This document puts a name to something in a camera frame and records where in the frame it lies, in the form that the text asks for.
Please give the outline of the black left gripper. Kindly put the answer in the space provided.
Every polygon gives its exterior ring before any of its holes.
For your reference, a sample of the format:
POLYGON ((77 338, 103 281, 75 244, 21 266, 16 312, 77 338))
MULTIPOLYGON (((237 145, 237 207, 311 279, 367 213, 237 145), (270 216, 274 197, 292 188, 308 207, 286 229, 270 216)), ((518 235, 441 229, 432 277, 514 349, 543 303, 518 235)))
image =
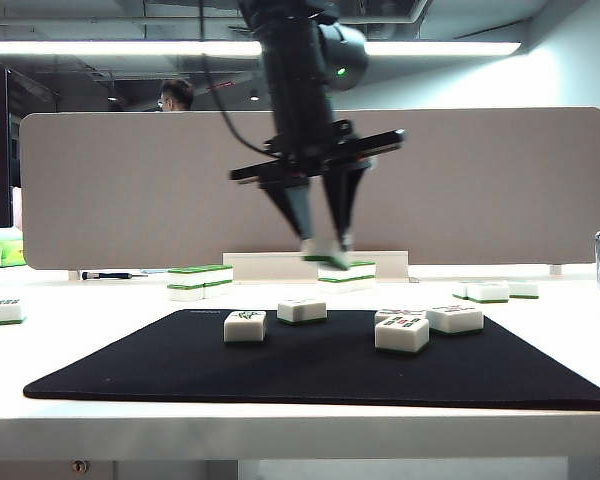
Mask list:
POLYGON ((308 178, 320 176, 341 249, 350 249, 352 212, 359 182, 372 158, 399 149, 403 129, 362 137, 349 119, 336 119, 330 103, 320 100, 284 104, 271 101, 276 134, 259 150, 270 159, 229 173, 233 181, 256 181, 298 238, 313 237, 308 178))

